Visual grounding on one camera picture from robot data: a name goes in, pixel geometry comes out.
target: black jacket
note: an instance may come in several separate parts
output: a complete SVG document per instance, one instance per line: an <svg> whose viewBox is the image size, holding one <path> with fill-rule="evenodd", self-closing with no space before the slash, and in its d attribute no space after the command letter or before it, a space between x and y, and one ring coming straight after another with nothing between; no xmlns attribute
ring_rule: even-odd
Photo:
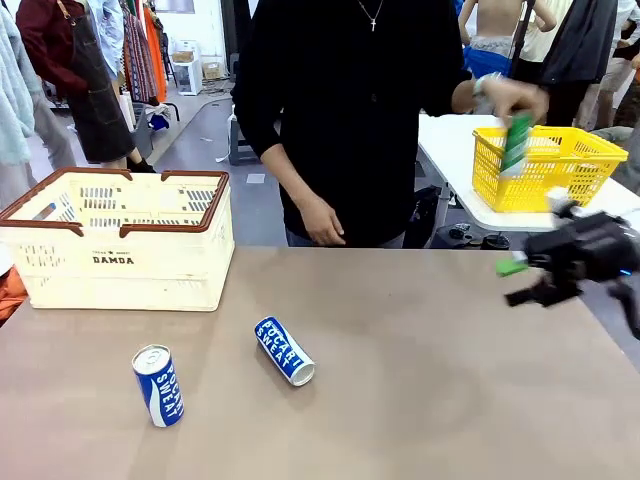
<svg viewBox="0 0 640 480"><path fill-rule="evenodd" d="M607 71L617 0L574 0L545 58L540 83L599 83Z"/></svg>

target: apron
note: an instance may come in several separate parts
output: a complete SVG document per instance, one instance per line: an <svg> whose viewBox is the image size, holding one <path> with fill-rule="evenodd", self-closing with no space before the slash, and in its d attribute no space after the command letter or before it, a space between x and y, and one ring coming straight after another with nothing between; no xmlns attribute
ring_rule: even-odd
<svg viewBox="0 0 640 480"><path fill-rule="evenodd" d="M135 145L113 92L89 16L71 18L60 0L58 6L73 36L70 70L89 85L85 95L67 95L80 145L89 163L107 163L129 155Z"/></svg>

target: orange fabric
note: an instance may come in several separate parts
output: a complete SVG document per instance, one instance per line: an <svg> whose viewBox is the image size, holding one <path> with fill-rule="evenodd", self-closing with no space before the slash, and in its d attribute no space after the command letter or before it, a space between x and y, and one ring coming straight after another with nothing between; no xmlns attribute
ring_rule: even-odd
<svg viewBox="0 0 640 480"><path fill-rule="evenodd" d="M27 298L18 271L13 267L6 276L0 277L0 326L8 320Z"/></svg>
<svg viewBox="0 0 640 480"><path fill-rule="evenodd" d="M164 77L164 64L162 63L162 53L160 52L160 42L156 35L156 28L153 25L151 12L148 7L144 7L144 23L147 27L147 40L151 51L151 62L153 63L153 73L158 84L158 101L167 100L167 82Z"/></svg>

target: yellow plastic basket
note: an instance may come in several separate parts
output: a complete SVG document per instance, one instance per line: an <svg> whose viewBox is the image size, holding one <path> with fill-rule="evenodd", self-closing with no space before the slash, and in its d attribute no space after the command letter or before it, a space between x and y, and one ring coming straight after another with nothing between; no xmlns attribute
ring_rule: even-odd
<svg viewBox="0 0 640 480"><path fill-rule="evenodd" d="M546 193L567 187L587 205L627 152L600 137L567 127L535 127L527 144L527 165L518 177L500 178L506 130L478 128L473 188L496 212L548 212Z"/></svg>

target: hand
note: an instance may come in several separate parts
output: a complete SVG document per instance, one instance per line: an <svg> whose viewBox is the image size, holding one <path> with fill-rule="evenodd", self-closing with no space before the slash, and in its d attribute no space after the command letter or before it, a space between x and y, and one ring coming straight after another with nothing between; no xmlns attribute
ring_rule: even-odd
<svg viewBox="0 0 640 480"><path fill-rule="evenodd" d="M345 245L336 211L315 194L298 202L298 209L311 240L321 247Z"/></svg>
<svg viewBox="0 0 640 480"><path fill-rule="evenodd" d="M482 89L495 106L496 114L505 125L514 110L530 110L534 122L543 118L549 110L549 97L535 85L508 78L487 78Z"/></svg>

